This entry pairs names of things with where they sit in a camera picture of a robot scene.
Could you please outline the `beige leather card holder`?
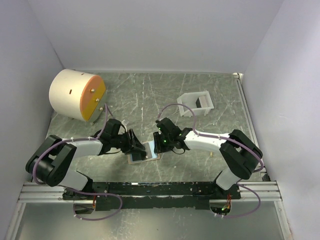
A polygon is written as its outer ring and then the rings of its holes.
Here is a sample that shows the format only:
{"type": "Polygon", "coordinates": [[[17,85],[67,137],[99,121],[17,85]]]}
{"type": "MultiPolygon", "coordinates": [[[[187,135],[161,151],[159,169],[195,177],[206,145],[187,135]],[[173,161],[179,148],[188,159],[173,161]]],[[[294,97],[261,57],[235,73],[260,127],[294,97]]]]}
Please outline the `beige leather card holder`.
{"type": "Polygon", "coordinates": [[[154,160],[159,160],[160,154],[155,152],[155,141],[143,142],[142,146],[144,147],[145,154],[140,153],[131,153],[128,155],[129,164],[144,163],[154,160]]]}

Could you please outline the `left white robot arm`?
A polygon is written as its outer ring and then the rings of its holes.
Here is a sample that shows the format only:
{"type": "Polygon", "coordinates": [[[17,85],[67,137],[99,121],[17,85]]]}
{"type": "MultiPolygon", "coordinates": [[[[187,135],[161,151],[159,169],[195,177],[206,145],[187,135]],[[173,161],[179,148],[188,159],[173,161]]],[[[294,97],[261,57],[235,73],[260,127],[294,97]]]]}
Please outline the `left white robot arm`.
{"type": "Polygon", "coordinates": [[[40,180],[50,187],[64,186],[74,189],[81,199],[89,199],[94,192],[93,180],[70,169],[73,159],[107,155],[112,148],[139,160],[146,159],[146,147],[133,130],[119,133],[121,127],[123,124],[112,118],[105,122],[103,129],[90,137],[73,140],[50,135],[28,160],[25,170],[34,180],[40,180]]]}

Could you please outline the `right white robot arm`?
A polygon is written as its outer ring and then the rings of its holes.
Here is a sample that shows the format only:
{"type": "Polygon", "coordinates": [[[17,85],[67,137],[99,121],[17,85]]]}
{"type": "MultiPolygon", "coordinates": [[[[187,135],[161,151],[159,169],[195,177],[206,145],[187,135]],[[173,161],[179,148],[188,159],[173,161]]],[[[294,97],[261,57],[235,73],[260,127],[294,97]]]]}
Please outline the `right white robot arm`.
{"type": "Polygon", "coordinates": [[[227,164],[214,180],[212,193],[218,199],[229,194],[230,188],[240,180],[248,180],[261,164],[262,151],[241,130],[213,134],[193,128],[180,129],[169,118],[156,121],[158,132],[153,133],[154,151],[165,153],[174,149],[218,152],[227,164]]]}

